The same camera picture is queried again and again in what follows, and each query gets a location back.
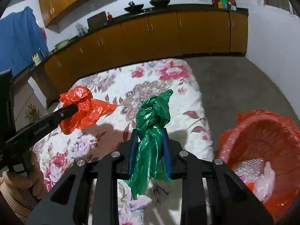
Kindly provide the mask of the beige sleeve forearm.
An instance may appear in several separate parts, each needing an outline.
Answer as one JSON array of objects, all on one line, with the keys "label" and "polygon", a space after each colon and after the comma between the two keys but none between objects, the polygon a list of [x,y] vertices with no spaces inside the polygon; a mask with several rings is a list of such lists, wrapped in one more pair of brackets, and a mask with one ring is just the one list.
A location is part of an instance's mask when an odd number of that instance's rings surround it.
[{"label": "beige sleeve forearm", "polygon": [[4,197],[6,204],[10,207],[12,212],[20,219],[23,224],[26,224],[27,216],[30,214],[31,209],[19,204],[9,193],[5,182],[1,183],[1,194]]}]

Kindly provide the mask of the person's left hand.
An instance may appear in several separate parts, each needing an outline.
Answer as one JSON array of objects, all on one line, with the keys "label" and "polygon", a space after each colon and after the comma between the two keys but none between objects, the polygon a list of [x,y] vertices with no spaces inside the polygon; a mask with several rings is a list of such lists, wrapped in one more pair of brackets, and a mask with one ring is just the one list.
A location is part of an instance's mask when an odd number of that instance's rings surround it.
[{"label": "person's left hand", "polygon": [[39,200],[44,198],[45,194],[47,194],[47,188],[44,184],[44,176],[34,152],[31,152],[31,164],[33,165],[33,169],[28,177],[9,171],[3,172],[3,181],[6,184],[8,192],[16,201],[25,206],[29,206],[29,203],[20,193],[20,190],[32,188],[33,196],[37,197]]}]

